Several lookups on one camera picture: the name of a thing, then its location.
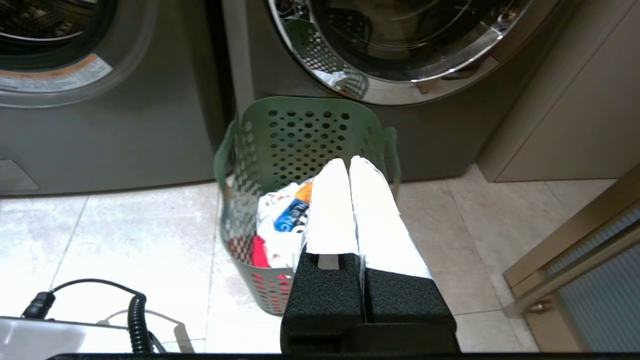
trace orange item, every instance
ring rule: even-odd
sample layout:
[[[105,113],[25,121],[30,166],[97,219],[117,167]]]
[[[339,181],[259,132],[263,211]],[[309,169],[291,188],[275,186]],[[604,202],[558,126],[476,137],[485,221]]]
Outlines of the orange item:
[[[313,186],[313,182],[309,182],[302,186],[298,192],[296,192],[295,197],[300,199],[307,204],[311,201],[311,187]]]

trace front-loading washer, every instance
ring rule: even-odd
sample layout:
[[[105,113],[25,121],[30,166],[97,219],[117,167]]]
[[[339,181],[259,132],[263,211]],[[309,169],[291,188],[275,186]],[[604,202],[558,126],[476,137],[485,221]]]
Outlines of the front-loading washer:
[[[212,179],[232,108],[216,64],[227,50],[212,47],[206,10],[1,0],[0,195]]]
[[[459,176],[575,3],[224,0],[237,107],[273,95],[362,102],[397,129],[404,180]]]

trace glass panel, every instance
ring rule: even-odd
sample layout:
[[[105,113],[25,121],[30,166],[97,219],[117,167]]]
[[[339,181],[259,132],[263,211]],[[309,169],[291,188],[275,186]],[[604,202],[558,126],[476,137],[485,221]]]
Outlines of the glass panel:
[[[640,222],[633,207],[611,225],[553,260],[551,276],[616,234]],[[640,352],[640,245],[636,245],[558,290],[566,315],[592,352]]]
[[[557,294],[592,352],[640,352],[640,245]]]
[[[437,63],[477,40],[510,3],[510,0],[310,2],[326,40],[359,69],[372,66],[414,69]]]
[[[96,16],[96,0],[2,0],[0,49],[3,55],[50,51],[73,41]]]

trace white floor tile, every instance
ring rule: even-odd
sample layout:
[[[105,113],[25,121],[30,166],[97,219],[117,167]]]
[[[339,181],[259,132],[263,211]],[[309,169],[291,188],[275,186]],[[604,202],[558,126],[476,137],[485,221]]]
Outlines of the white floor tile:
[[[454,314],[500,308],[491,280],[445,181],[403,184],[398,207]]]
[[[502,274],[556,230],[566,213],[544,182],[490,184],[475,165],[447,184],[505,306],[513,296]]]
[[[204,338],[218,187],[200,184],[91,195],[55,283],[96,277],[147,296],[147,325],[162,342]],[[131,295],[103,284],[56,293],[49,315],[126,326]]]
[[[0,199],[0,315],[49,290],[86,196]]]
[[[547,181],[547,185],[567,216],[572,217],[615,182],[615,179],[565,180]]]
[[[523,348],[502,311],[456,315],[462,352],[520,352]]]
[[[539,352],[538,344],[531,334],[531,330],[524,319],[509,319],[513,333],[518,339],[520,348],[524,352]]]
[[[253,299],[221,241],[216,241],[206,352],[279,353],[282,318]]]
[[[163,343],[167,352],[178,352],[182,354],[199,354],[204,352],[204,339],[173,341],[171,343]]]

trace blue label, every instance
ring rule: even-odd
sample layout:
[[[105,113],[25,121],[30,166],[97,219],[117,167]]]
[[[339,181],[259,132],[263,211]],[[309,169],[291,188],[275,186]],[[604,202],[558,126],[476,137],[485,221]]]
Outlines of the blue label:
[[[289,233],[295,226],[298,225],[300,218],[305,214],[305,211],[309,208],[309,204],[300,200],[294,199],[289,207],[280,214],[276,219],[273,226],[276,231],[281,233]]]

